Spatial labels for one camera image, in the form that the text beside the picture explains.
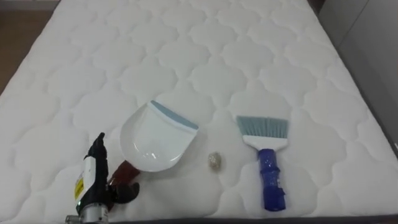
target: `white mattress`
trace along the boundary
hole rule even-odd
[[[123,122],[151,99],[200,132],[175,167],[139,177],[113,221],[398,212],[397,158],[306,0],[62,0],[0,97],[0,220],[76,214],[90,144],[106,133],[112,173]],[[290,121],[283,212],[262,208],[238,114]]]

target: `brush bristles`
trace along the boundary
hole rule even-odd
[[[287,120],[238,116],[236,118],[242,135],[287,138]]]

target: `hand brush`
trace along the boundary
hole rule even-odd
[[[280,187],[275,152],[287,146],[287,120],[238,116],[236,121],[243,141],[259,151],[264,208],[272,212],[284,210],[285,192]]]

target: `white dustpan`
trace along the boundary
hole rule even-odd
[[[135,168],[157,172],[174,166],[197,132],[197,125],[152,100],[124,123],[120,145]]]

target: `yellow label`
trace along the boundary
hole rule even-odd
[[[85,186],[83,185],[83,178],[81,177],[75,186],[75,200],[79,197]]]

